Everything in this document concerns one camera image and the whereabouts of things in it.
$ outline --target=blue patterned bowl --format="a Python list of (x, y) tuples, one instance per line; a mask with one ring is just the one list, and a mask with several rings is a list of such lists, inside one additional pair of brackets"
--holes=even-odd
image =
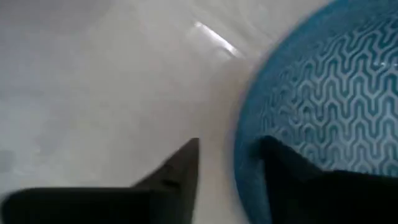
[(234, 173), (251, 223), (271, 223), (255, 139), (272, 135), (324, 169), (398, 176), (398, 1), (341, 0), (300, 25), (253, 83)]

